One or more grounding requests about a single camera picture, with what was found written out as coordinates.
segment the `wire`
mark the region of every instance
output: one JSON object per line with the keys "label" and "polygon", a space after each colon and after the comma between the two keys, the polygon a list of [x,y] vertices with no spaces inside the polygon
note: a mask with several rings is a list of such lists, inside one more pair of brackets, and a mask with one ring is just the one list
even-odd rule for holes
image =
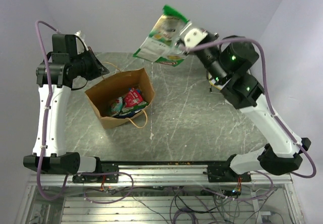
{"label": "wire", "polygon": [[179,198],[181,200],[181,202],[185,205],[185,207],[188,209],[188,212],[195,212],[195,213],[199,213],[199,214],[205,214],[205,213],[209,213],[210,211],[214,210],[216,207],[212,208],[212,209],[206,209],[207,211],[200,211],[200,210],[193,210],[192,208],[190,208],[185,202],[184,200],[177,194],[175,196],[175,200],[174,200],[174,203],[175,203],[175,206],[177,207],[178,210],[180,210],[181,208],[178,207],[177,203],[176,203],[176,199]]}
{"label": "wire", "polygon": [[204,206],[204,208],[206,209],[206,211],[210,214],[210,216],[213,218],[213,220],[217,221],[217,219],[215,218],[215,216],[212,214],[212,212],[207,208],[207,206],[204,204],[204,202],[198,198],[196,195],[195,195],[195,198],[198,199],[199,202],[201,202],[201,204]]}
{"label": "wire", "polygon": [[213,190],[210,190],[210,189],[207,189],[207,188],[203,188],[204,190],[208,191],[208,192],[211,192],[213,194],[216,194],[220,197],[223,197],[225,199],[229,199],[229,200],[236,200],[236,201],[249,201],[249,200],[256,200],[256,199],[260,199],[261,197],[264,197],[264,196],[267,196],[267,194],[269,194],[273,189],[274,189],[274,183],[273,183],[273,180],[271,179],[271,177],[263,172],[260,172],[260,171],[255,171],[256,173],[258,174],[261,174],[261,175],[264,175],[265,177],[267,177],[271,183],[270,187],[269,187],[269,190],[265,193],[265,194],[262,194],[262,195],[258,195],[258,196],[255,196],[255,197],[251,197],[251,198],[232,198],[230,196],[226,196],[224,195],[223,193],[219,193],[219,192],[215,192]]}
{"label": "wire", "polygon": [[273,213],[273,214],[277,214],[277,215],[279,215],[279,216],[281,217],[282,221],[283,221],[283,224],[285,224],[284,219],[283,219],[283,216],[282,216],[280,213],[278,213],[278,212],[273,212],[273,211],[272,211],[272,213]]}
{"label": "wire", "polygon": [[86,83],[85,83],[82,87],[79,87],[79,88],[72,88],[71,90],[72,90],[72,91],[76,91],[76,90],[83,89],[83,88],[87,85],[87,82],[88,82],[88,80],[86,80]]}
{"label": "wire", "polygon": [[132,190],[134,189],[134,180],[132,178],[132,176],[130,174],[127,174],[127,173],[124,173],[124,172],[111,172],[111,173],[82,173],[82,175],[85,175],[85,176],[108,176],[108,175],[126,175],[128,176],[130,179],[131,179],[131,187],[129,189],[129,191],[121,198],[117,199],[117,200],[113,200],[113,201],[108,201],[108,202],[101,202],[101,201],[94,201],[94,200],[90,200],[89,198],[87,198],[86,196],[86,191],[88,189],[86,189],[83,193],[83,196],[84,196],[84,200],[86,201],[89,201],[91,203],[95,203],[95,204],[112,204],[112,203],[116,203],[118,201],[121,201],[123,199],[125,199],[126,197],[128,197]]}
{"label": "wire", "polygon": [[307,159],[309,160],[311,166],[312,166],[312,173],[310,175],[301,175],[295,172],[291,172],[292,174],[302,177],[302,178],[306,178],[306,179],[310,179],[313,178],[316,175],[316,166],[315,163],[313,161],[313,159],[310,157],[310,155],[307,153],[307,151],[303,148],[303,146],[297,142],[297,139],[294,137],[294,135],[291,133],[291,131],[285,126],[285,124],[282,122],[282,120],[280,118],[278,118],[276,116],[276,112],[272,106],[271,100],[269,98],[269,92],[268,92],[268,86],[267,86],[267,75],[266,75],[266,61],[265,61],[265,57],[264,57],[264,51],[263,48],[261,47],[261,45],[259,44],[259,42],[257,42],[256,40],[253,39],[249,39],[249,38],[230,38],[230,39],[224,39],[224,40],[220,40],[220,41],[212,41],[212,42],[208,42],[208,43],[204,43],[201,45],[198,45],[196,47],[193,48],[189,48],[189,47],[181,47],[181,49],[187,51],[187,52],[191,52],[191,51],[199,51],[199,50],[203,50],[212,46],[217,46],[217,45],[222,45],[224,43],[233,43],[233,42],[251,42],[254,45],[257,46],[259,52],[260,52],[260,58],[261,58],[261,64],[262,64],[262,80],[263,80],[263,88],[264,88],[264,94],[265,94],[265,98],[267,101],[267,105],[269,108],[269,111],[271,112],[271,114],[274,116],[274,119],[276,120],[276,122],[281,126],[281,128],[285,131],[285,133],[289,136],[289,138],[299,147],[299,149],[304,153],[304,155],[307,157]]}
{"label": "wire", "polygon": [[267,199],[263,202],[263,204],[261,205],[261,207],[259,208],[258,211],[255,211],[253,214],[251,214],[250,217],[248,217],[248,219],[243,223],[245,224],[250,218],[252,218],[253,215],[255,215],[257,213],[257,217],[256,217],[256,222],[257,222],[257,219],[258,219],[258,216],[259,216],[259,212],[261,211],[261,209],[263,208],[263,206],[265,205],[265,203],[269,200],[269,197],[271,197],[275,192],[277,191],[277,189],[273,190],[271,192],[271,194],[267,197]]}
{"label": "wire", "polygon": [[134,198],[134,199],[135,199],[136,201],[138,201],[139,203],[143,204],[145,207],[147,207],[147,209],[148,209],[148,210],[151,210],[152,212],[154,212],[154,213],[156,213],[156,214],[160,215],[160,216],[164,219],[164,221],[165,221],[167,224],[169,224],[169,223],[168,223],[168,221],[166,220],[166,218],[165,218],[162,214],[160,214],[159,212],[154,211],[153,209],[149,208],[145,203],[143,203],[141,200],[137,200],[134,196],[131,196],[131,197],[132,197],[132,198]]}
{"label": "wire", "polygon": [[176,220],[177,220],[177,218],[178,218],[180,215],[182,215],[182,214],[187,214],[187,215],[189,215],[189,216],[191,217],[192,224],[198,224],[198,220],[197,220],[197,218],[196,218],[195,214],[194,214],[194,213],[192,213],[192,212],[187,212],[187,210],[185,209],[185,207],[184,207],[184,208],[182,208],[181,210],[178,210],[178,211],[176,211],[176,212],[175,212],[174,217],[173,217],[173,220],[172,220],[172,223],[173,223],[173,224],[176,224]]}

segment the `gray marble surface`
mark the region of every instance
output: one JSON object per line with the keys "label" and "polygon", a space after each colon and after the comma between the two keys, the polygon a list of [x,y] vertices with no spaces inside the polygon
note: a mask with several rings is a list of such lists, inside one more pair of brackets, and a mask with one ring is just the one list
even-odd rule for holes
{"label": "gray marble surface", "polygon": [[[103,129],[84,91],[70,96],[66,117],[68,151],[102,160],[225,160],[231,154],[247,153],[266,143],[261,132],[239,111],[225,103],[216,90],[209,92],[205,69],[189,56],[177,67],[133,58],[131,53],[100,53],[122,70],[145,67],[156,91],[143,129],[126,123]],[[115,69],[106,65],[112,75]],[[77,79],[74,87],[84,79]],[[145,117],[135,119],[143,125]]]}

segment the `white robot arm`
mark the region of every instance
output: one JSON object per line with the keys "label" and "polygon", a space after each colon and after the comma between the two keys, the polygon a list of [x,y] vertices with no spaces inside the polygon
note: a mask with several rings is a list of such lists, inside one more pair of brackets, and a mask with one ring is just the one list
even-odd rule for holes
{"label": "white robot arm", "polygon": [[196,54],[211,74],[214,84],[223,85],[220,92],[225,99],[248,116],[268,140],[268,144],[257,151],[232,155],[228,159],[230,169],[238,175],[255,170],[282,175],[297,170],[302,163],[302,151],[298,145],[307,151],[311,142],[308,138],[300,138],[289,129],[275,109],[268,104],[261,84],[247,74],[259,58],[249,42],[250,39],[248,41],[238,36],[232,37],[238,39],[231,39],[232,42],[228,42],[230,44],[221,51],[221,47],[207,45],[217,39],[216,34],[188,22],[180,33],[179,41]]}

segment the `snack package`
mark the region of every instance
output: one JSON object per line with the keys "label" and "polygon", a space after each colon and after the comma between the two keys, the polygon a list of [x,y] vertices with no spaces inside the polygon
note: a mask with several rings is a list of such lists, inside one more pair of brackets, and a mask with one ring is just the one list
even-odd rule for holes
{"label": "snack package", "polygon": [[123,100],[122,100],[122,97],[119,97],[110,105],[107,115],[109,117],[115,117],[119,115],[122,109],[122,106],[123,106]]}
{"label": "snack package", "polygon": [[125,107],[136,106],[142,101],[143,101],[143,98],[140,95],[140,91],[135,90],[134,88],[131,88],[124,98]]}
{"label": "snack package", "polygon": [[164,14],[133,56],[175,67],[186,58],[176,42],[188,19],[168,5],[163,10]]}
{"label": "snack package", "polygon": [[121,109],[120,116],[127,115],[133,111],[142,110],[148,105],[140,95],[140,91],[137,89],[130,89],[124,98],[124,105]]}

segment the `purple cable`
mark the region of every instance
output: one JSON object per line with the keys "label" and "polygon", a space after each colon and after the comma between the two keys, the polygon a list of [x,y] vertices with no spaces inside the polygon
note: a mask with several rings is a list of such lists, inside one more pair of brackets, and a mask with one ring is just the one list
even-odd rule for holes
{"label": "purple cable", "polygon": [[[45,111],[44,111],[44,117],[43,117],[43,123],[42,123],[42,140],[41,140],[41,145],[45,146],[46,145],[46,134],[47,134],[48,111],[49,111],[48,108],[50,107],[50,101],[51,101],[51,98],[52,98],[52,87],[51,87],[51,77],[50,77],[49,63],[48,63],[45,47],[44,47],[44,44],[42,42],[42,38],[41,38],[41,35],[40,35],[39,23],[44,24],[45,26],[47,26],[50,29],[54,30],[58,34],[61,34],[61,32],[59,30],[57,30],[56,28],[54,28],[53,26],[51,26],[50,24],[44,22],[44,21],[36,21],[35,22],[36,33],[37,33],[39,45],[40,45],[40,48],[41,48],[41,52],[42,52],[42,55],[44,57],[44,62],[45,62],[45,67],[46,67],[46,74],[47,74],[47,81],[48,81],[48,97],[47,97],[46,104],[45,104],[46,108],[45,108]],[[36,178],[37,179],[37,187],[38,187],[38,191],[40,192],[42,197],[44,197],[46,200],[55,200],[55,199],[59,198],[62,195],[62,193],[65,191],[68,175],[65,176],[63,186],[62,186],[62,189],[61,189],[60,193],[58,193],[55,196],[46,195],[46,193],[42,189],[41,182],[40,182],[41,166],[42,166],[42,161],[43,161],[44,155],[45,155],[45,147],[43,147],[41,149],[40,156],[39,156],[39,161],[38,161],[38,166],[37,166],[37,178]]]}
{"label": "purple cable", "polygon": [[230,39],[224,39],[224,40],[220,40],[220,41],[212,41],[212,42],[208,42],[208,43],[204,43],[202,45],[198,45],[196,47],[193,48],[189,48],[189,47],[181,47],[182,50],[185,50],[187,52],[190,51],[199,51],[202,49],[206,49],[212,46],[216,46],[216,45],[221,45],[224,43],[232,43],[232,42],[251,42],[253,44],[255,44],[260,52],[260,58],[261,58],[261,64],[262,64],[262,79],[263,79],[263,88],[264,88],[264,94],[266,97],[266,101],[268,104],[268,108],[269,111],[271,112],[271,114],[274,116],[274,119],[276,120],[276,122],[281,126],[281,128],[286,132],[286,134],[289,136],[289,138],[300,148],[300,150],[304,153],[304,155],[307,157],[307,159],[309,160],[310,164],[312,165],[313,168],[313,172],[311,175],[301,175],[295,172],[291,172],[292,174],[302,177],[302,178],[306,178],[306,179],[310,179],[313,178],[316,175],[316,166],[315,163],[313,161],[313,159],[310,157],[310,155],[307,153],[307,151],[303,148],[302,145],[297,143],[296,138],[293,136],[293,134],[287,129],[287,127],[285,126],[285,124],[278,118],[276,117],[276,112],[272,106],[271,100],[269,98],[269,93],[268,93],[268,86],[267,86],[267,75],[266,75],[266,62],[265,62],[265,58],[264,58],[264,51],[263,48],[261,47],[261,45],[259,44],[259,42],[257,42],[256,40],[253,39],[249,39],[249,38],[230,38]]}
{"label": "purple cable", "polygon": [[111,173],[82,173],[82,175],[88,175],[88,176],[104,176],[104,175],[126,175],[131,179],[131,188],[129,189],[129,191],[125,194],[125,196],[121,197],[118,200],[113,200],[113,201],[108,201],[108,202],[101,202],[101,201],[94,201],[94,200],[90,200],[89,198],[87,198],[86,196],[86,191],[84,191],[83,196],[84,196],[84,200],[89,201],[91,203],[95,203],[95,204],[112,204],[112,203],[116,203],[118,201],[123,200],[124,198],[128,197],[132,190],[134,189],[134,180],[132,178],[132,176],[130,174],[124,173],[124,172],[111,172]]}

